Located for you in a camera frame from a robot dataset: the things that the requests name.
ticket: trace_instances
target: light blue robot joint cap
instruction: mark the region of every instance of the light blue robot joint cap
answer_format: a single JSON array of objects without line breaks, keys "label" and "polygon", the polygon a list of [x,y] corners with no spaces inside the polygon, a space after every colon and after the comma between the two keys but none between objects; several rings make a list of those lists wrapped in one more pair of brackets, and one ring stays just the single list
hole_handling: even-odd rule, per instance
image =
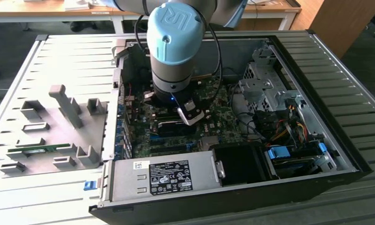
[{"label": "light blue robot joint cap", "polygon": [[199,12],[184,3],[166,2],[148,18],[148,48],[161,63],[174,66],[197,53],[204,34]]}]

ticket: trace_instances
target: blue tab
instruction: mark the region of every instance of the blue tab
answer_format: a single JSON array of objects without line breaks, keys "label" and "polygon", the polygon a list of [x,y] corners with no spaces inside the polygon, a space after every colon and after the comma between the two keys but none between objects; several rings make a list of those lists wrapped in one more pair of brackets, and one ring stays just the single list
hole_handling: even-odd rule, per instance
[{"label": "blue tab", "polygon": [[85,181],[84,191],[96,190],[97,189],[97,181]]},{"label": "blue tab", "polygon": [[325,152],[325,144],[320,142],[320,143],[317,144],[317,146],[319,146],[320,150],[321,150],[323,152]]},{"label": "blue tab", "polygon": [[268,150],[268,155],[271,159],[289,157],[289,153],[285,146],[272,147]]}]

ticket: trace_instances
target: barcode sticker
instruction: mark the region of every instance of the barcode sticker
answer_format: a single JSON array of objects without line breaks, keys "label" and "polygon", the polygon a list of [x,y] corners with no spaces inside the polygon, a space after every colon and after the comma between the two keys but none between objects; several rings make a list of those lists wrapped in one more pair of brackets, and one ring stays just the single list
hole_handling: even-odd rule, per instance
[{"label": "barcode sticker", "polygon": [[133,162],[133,170],[148,169],[149,161]]},{"label": "barcode sticker", "polygon": [[109,14],[109,12],[92,12],[92,14]]}]

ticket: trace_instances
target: metal table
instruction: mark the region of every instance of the metal table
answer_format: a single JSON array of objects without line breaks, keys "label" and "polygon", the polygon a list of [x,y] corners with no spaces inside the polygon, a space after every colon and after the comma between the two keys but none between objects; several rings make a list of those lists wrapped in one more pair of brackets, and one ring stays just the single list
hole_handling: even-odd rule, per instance
[{"label": "metal table", "polygon": [[[235,214],[197,218],[179,224],[375,224],[375,99],[340,61],[305,31],[241,32],[276,35],[352,138],[373,172],[312,200]],[[100,98],[112,107],[110,65],[118,35],[40,36],[0,105],[0,165],[5,145],[13,144],[10,123],[21,116],[20,103],[38,94],[44,84],[66,82],[77,101]],[[102,225],[88,213],[98,191],[84,191],[84,181],[100,177],[101,167],[16,178],[0,177],[0,224]]]}]

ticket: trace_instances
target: small green circuit board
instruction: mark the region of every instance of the small green circuit board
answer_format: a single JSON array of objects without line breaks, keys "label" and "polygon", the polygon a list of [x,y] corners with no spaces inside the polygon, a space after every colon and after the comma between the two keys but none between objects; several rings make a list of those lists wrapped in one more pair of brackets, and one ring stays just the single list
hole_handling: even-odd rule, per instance
[{"label": "small green circuit board", "polygon": [[[195,90],[200,100],[209,98],[216,90],[217,81],[208,78],[201,80],[199,89]],[[168,154],[201,151],[200,140],[203,137],[216,136],[219,143],[232,143],[243,140],[236,119],[228,105],[227,87],[221,86],[215,102],[209,109],[204,109],[204,118],[193,125],[196,132],[187,136],[158,138],[157,125],[161,122],[180,120],[176,112],[154,108],[142,103],[142,92],[134,94],[132,106],[129,106],[128,130],[132,138],[132,157],[144,158]],[[156,152],[154,149],[179,146],[174,152]]]}]

